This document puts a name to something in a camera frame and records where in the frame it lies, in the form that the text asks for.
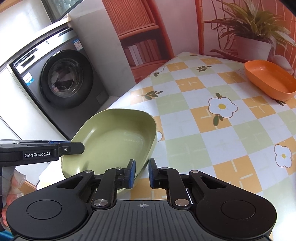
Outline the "gloved human hand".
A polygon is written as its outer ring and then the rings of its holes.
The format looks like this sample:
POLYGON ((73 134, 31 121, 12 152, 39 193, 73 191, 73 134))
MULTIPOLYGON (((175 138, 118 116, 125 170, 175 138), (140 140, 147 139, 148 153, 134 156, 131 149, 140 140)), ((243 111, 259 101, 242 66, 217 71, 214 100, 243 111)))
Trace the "gloved human hand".
POLYGON ((1 232, 9 230, 6 211, 16 199, 36 191, 36 186, 27 181, 25 175, 15 167, 1 167, 1 232))

